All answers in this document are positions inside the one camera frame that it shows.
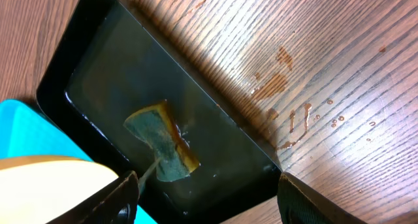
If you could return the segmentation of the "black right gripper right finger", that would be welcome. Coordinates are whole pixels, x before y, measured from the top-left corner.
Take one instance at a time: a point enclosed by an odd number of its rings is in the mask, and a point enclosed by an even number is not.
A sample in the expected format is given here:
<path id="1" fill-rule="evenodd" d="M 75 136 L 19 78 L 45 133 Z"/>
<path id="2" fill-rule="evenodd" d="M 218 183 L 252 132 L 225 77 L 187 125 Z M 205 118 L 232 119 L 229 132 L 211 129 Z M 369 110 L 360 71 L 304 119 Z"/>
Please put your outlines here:
<path id="1" fill-rule="evenodd" d="M 363 222 L 288 172 L 280 175 L 277 202 L 284 224 Z"/>

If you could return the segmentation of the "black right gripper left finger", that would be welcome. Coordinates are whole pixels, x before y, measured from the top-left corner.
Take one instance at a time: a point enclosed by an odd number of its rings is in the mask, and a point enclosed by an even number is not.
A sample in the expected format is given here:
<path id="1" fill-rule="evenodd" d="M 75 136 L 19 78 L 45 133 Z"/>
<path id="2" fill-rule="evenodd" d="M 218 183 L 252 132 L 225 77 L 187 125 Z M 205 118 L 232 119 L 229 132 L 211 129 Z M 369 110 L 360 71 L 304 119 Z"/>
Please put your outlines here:
<path id="1" fill-rule="evenodd" d="M 137 174 L 129 171 L 48 224 L 133 224 L 138 198 Z"/>

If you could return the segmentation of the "light green plate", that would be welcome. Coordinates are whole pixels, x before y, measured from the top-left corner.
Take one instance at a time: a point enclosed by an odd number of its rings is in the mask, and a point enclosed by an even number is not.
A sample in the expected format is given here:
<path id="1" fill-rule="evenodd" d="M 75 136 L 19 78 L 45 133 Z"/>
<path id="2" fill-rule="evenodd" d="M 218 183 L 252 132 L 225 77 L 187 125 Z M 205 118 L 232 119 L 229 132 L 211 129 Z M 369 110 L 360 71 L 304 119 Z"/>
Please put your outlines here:
<path id="1" fill-rule="evenodd" d="M 1 160 L 1 223 L 47 223 L 118 178 L 110 168 L 61 155 Z"/>

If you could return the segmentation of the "yellow green sponge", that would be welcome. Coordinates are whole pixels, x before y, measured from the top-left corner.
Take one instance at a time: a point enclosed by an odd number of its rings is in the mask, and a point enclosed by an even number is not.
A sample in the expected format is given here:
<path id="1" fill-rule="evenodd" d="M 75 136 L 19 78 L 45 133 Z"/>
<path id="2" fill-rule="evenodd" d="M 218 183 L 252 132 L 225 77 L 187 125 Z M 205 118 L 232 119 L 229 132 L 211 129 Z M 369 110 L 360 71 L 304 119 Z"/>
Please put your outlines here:
<path id="1" fill-rule="evenodd" d="M 151 148 L 159 161 L 156 165 L 159 181 L 174 182 L 186 178 L 200 167 L 200 161 L 182 138 L 166 101 L 136 111 L 123 126 Z"/>

